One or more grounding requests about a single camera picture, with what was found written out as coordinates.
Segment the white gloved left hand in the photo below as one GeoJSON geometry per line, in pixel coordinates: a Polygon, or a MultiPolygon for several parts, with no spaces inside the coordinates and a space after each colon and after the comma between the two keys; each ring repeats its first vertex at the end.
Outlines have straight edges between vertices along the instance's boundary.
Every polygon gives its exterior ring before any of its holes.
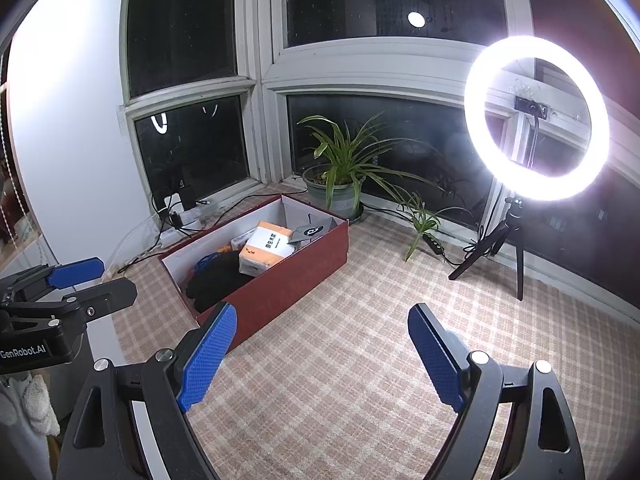
{"type": "Polygon", "coordinates": [[[27,374],[18,379],[6,376],[1,379],[1,423],[15,426],[25,419],[35,434],[57,437],[60,424],[53,409],[49,388],[41,374],[27,374]]]}

